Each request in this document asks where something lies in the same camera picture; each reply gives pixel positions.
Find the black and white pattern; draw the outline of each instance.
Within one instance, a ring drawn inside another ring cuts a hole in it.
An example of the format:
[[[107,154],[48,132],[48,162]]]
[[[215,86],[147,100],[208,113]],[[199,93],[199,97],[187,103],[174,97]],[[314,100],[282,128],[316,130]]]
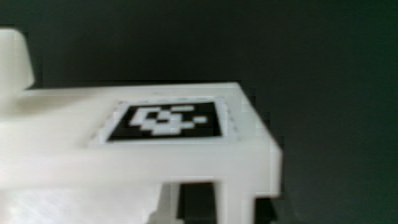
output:
[[[222,136],[215,103],[133,105],[108,141]]]

